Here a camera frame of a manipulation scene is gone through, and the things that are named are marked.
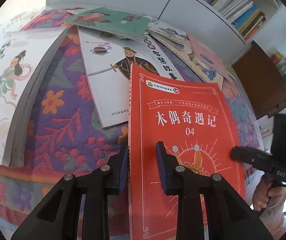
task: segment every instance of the floral tablecloth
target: floral tablecloth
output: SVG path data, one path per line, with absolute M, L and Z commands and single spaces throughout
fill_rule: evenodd
M 65 25 L 65 9 L 46 11 L 23 29 Z M 201 80 L 159 43 L 186 81 Z M 224 80 L 222 92 L 232 111 L 241 145 L 259 148 L 246 95 Z M 81 56 L 77 28 L 54 56 L 32 110 L 27 131 L 25 166 L 0 166 L 0 229 L 7 239 L 53 185 L 68 172 L 88 174 L 105 164 L 127 139 L 127 124 L 102 129 L 91 97 Z M 251 180 L 253 169 L 245 167 Z M 129 239 L 128 192 L 109 197 L 111 239 Z

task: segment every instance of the red book cover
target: red book cover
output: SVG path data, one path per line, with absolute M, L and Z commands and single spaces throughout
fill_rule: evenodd
M 161 188 L 158 141 L 181 165 L 205 176 L 219 173 L 245 197 L 242 165 L 229 158 L 232 147 L 239 145 L 238 135 L 217 84 L 171 80 L 134 64 L 130 84 L 131 239 L 176 235 L 178 197 L 166 196 Z M 203 199 L 202 207 L 207 225 Z

